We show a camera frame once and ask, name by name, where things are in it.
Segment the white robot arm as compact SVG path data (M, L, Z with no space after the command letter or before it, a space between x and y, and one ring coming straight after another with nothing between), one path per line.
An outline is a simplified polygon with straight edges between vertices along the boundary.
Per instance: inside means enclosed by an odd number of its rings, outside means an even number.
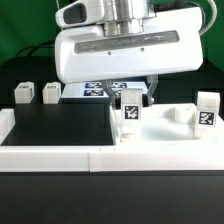
M202 12L181 2L159 10L151 0L76 0L59 9L55 65L65 84L148 79L148 104L161 74L198 69L203 62Z

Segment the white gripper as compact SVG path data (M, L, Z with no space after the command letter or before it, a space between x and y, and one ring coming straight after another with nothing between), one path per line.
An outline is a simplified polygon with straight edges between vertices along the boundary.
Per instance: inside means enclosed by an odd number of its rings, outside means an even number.
M65 84L103 81L113 109L121 99L110 79L147 76L143 106L154 103L158 76L203 62L202 11L176 6L157 12L150 0L75 0L55 14L55 65Z

